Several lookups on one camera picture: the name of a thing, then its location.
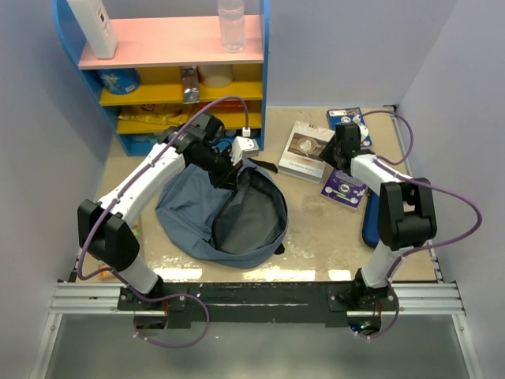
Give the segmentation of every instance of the black base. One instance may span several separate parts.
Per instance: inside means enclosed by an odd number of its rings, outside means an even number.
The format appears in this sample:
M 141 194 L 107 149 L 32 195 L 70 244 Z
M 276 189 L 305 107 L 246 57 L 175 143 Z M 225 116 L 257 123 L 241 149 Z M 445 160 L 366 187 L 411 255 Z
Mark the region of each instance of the black base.
M 212 322 L 321 323 L 327 327 L 346 327 L 368 321 L 370 316 L 347 319 L 347 310 L 373 311 L 374 304 L 351 307 L 339 299 L 350 292 L 352 282 L 280 283 L 164 283 L 163 292 L 190 294 L 202 300 Z M 126 311 L 163 310 L 163 304 L 142 303 L 130 290 L 122 289 L 126 300 L 118 309 Z M 382 301 L 383 311 L 394 310 L 392 302 Z M 169 301 L 168 328 L 190 328 L 204 322 L 205 314 L 192 300 Z M 374 319 L 375 326 L 379 318 Z

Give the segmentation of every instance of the metal frame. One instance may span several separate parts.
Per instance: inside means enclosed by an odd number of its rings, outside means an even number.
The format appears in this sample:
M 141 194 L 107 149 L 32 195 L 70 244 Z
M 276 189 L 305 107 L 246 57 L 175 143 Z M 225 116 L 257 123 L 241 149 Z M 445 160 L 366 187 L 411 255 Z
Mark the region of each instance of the metal frame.
M 120 283 L 58 283 L 30 379 L 46 377 L 63 315 L 133 315 L 133 311 L 121 311 L 117 308 L 121 288 Z M 466 332 L 465 311 L 458 286 L 455 283 L 393 283 L 393 288 L 398 295 L 401 315 L 451 315 L 455 320 L 454 325 L 470 378 L 483 378 L 471 338 Z M 155 316 L 164 315 L 164 312 L 136 311 L 135 314 Z M 347 312 L 348 317 L 369 314 L 370 312 L 367 311 Z M 385 311 L 383 314 L 393 314 L 393 312 Z

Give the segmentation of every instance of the white bottle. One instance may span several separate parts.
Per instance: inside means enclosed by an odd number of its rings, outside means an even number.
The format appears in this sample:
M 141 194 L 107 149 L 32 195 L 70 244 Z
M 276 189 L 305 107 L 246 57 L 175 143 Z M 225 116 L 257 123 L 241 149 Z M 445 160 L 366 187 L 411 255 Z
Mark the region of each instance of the white bottle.
M 244 0 L 218 0 L 221 44 L 230 53 L 245 47 Z
M 112 58 L 118 36 L 112 28 L 102 0 L 67 0 L 97 58 Z

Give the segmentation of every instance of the black mesh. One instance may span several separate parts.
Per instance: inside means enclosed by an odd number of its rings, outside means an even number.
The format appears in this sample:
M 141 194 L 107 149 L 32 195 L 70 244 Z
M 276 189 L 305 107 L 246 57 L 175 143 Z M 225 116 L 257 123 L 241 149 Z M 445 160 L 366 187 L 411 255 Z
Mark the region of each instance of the black mesh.
M 217 250 L 243 254 L 272 244 L 286 229 L 287 207 L 279 189 L 254 168 L 245 168 L 212 224 Z

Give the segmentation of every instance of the purple package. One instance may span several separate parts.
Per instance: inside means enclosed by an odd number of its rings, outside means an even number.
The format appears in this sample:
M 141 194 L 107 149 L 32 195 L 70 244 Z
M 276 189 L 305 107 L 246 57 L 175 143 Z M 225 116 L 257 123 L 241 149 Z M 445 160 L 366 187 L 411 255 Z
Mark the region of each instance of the purple package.
M 349 176 L 344 171 L 337 170 L 331 172 L 330 178 L 321 191 L 324 196 L 352 208 L 357 208 L 365 193 L 366 185 L 362 181 Z

